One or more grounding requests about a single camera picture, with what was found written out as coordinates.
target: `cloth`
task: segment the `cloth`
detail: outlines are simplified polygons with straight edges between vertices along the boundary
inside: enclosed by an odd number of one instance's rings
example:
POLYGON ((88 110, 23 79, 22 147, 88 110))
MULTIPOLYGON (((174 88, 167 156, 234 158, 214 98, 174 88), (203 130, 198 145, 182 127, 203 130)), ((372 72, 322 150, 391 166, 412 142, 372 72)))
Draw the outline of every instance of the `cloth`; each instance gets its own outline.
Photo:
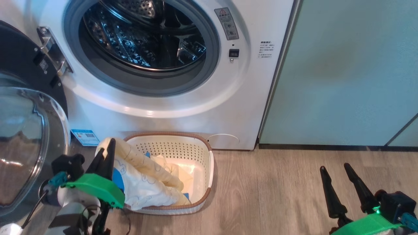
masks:
MULTIPOLYGON (((116 140, 114 181, 125 194, 125 205, 132 211, 148 206, 186 205, 190 201, 181 193, 184 184, 159 164, 143 155, 139 150, 120 138, 116 140)), ((97 152, 107 146, 111 138, 98 145, 97 152)))
POLYGON ((151 156, 150 158, 162 166, 172 176, 178 177, 178 179, 180 179, 180 181, 184 184, 184 188, 181 191, 182 193, 187 193, 189 191, 190 187, 193 185, 193 177, 189 173, 187 173, 176 164, 167 163, 166 158, 162 155, 151 156))

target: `open door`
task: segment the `open door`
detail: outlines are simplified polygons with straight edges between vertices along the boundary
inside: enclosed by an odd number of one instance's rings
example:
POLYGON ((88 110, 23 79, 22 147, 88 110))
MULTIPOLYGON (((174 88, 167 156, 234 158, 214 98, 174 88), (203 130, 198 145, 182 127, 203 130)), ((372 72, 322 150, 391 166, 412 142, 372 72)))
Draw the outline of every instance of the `open door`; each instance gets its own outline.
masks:
POLYGON ((50 163, 69 150, 57 61, 44 51, 0 21, 0 227, 32 210, 50 163))

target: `washing machine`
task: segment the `washing machine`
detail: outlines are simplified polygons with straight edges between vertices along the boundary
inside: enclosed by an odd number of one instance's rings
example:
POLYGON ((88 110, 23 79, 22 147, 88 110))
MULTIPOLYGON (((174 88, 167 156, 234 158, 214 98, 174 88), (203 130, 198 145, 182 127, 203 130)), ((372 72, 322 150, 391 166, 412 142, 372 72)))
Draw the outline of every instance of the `washing machine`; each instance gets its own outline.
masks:
POLYGON ((293 0, 1 5, 1 56, 19 61, 5 74, 56 99, 83 145, 169 131, 196 133, 215 149, 250 150, 293 0), (36 74, 24 73, 22 61, 36 74))

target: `cable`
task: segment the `cable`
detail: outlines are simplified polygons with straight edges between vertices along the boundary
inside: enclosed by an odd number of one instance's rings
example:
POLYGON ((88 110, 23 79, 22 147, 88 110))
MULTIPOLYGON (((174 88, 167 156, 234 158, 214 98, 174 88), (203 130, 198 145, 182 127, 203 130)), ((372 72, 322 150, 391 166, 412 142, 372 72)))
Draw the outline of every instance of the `cable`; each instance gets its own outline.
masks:
POLYGON ((131 221, 130 221, 130 218, 129 218, 128 214, 126 214, 126 211, 125 211, 124 209, 122 209, 122 212, 123 212, 123 214, 125 215, 125 217, 128 219, 128 223, 129 223, 129 230, 128 230, 128 232, 126 233, 126 235, 129 235, 129 233, 130 233, 131 221))
MULTIPOLYGON (((100 209, 100 212, 102 211, 102 208, 101 208, 100 206, 98 206, 98 205, 90 205, 90 206, 87 206, 86 208, 84 208, 84 210, 81 212, 81 214, 80 214, 80 229, 81 229, 81 231, 82 231, 85 235, 87 235, 87 234, 88 234, 88 231, 87 231, 87 228, 85 228, 85 229, 84 229, 84 225, 83 225, 83 220, 82 220, 82 218, 83 218, 84 212, 85 212, 85 211, 86 211, 89 207, 96 207, 96 208, 99 208, 99 209, 100 209)), ((130 230, 131 230, 131 220, 130 220, 129 216, 127 215, 126 211, 125 211, 124 209, 121 209, 121 210, 122 210, 123 214, 125 215, 125 217, 126 217, 126 218, 127 218, 127 220, 128 220, 129 230, 128 230, 128 232, 126 233, 126 235, 129 235, 130 230)))
POLYGON ((89 208, 89 207, 96 207, 96 208, 99 208, 100 209, 100 211, 98 212, 98 213, 100 213, 101 211, 102 211, 102 208, 100 207, 100 206, 98 206, 98 205, 90 205, 90 206, 86 206, 86 208, 84 208, 84 210, 81 212, 81 214, 80 214, 80 218, 79 218, 79 222, 80 222, 80 229, 81 229, 81 231, 82 231, 82 233, 83 234, 85 234, 85 235, 88 235, 88 231, 87 231, 87 229, 88 229, 88 223, 87 223, 87 227, 84 229, 84 224, 83 224, 83 216, 84 216, 84 212, 89 208))
POLYGON ((39 206, 39 204, 41 203, 42 199, 46 196, 47 193, 48 193, 48 191, 46 190, 45 193, 39 198, 38 202, 35 204, 35 207, 28 214, 28 217, 26 218, 25 222, 23 223, 22 229, 25 229, 25 227, 29 224, 33 213, 35 212, 36 208, 39 206))

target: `brown basket rim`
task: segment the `brown basket rim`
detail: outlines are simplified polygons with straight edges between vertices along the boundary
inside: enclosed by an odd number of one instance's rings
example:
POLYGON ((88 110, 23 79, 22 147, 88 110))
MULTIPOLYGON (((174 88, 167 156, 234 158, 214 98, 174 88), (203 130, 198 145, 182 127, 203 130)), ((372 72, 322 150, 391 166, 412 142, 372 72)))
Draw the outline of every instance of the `brown basket rim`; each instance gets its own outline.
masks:
MULTIPOLYGON (((212 151, 212 148, 209 145, 209 143, 206 141, 206 139, 204 139, 203 137, 201 137, 199 135, 191 134, 191 133, 182 133, 182 132, 142 132, 142 133, 137 133, 137 134, 130 135, 130 136, 126 137, 123 140, 126 141, 126 142, 128 142, 128 140, 130 140, 132 138, 135 138, 135 137, 140 137, 140 136, 153 136, 153 135, 172 135, 172 136, 183 136, 183 137, 195 138, 195 139, 198 139, 198 140, 202 141, 206 145, 206 147, 208 148, 208 151, 212 151)), ((182 206, 159 206, 159 207, 151 206, 151 207, 144 207, 142 209, 144 209, 144 210, 177 210, 177 209, 190 209, 190 208, 193 208, 193 207, 196 207, 196 206, 202 204, 207 199, 207 197, 209 196, 210 191, 211 191, 211 188, 208 187, 206 189, 206 192, 203 195, 203 197, 199 201, 197 201, 197 202, 195 202, 193 204, 182 205, 182 206)))

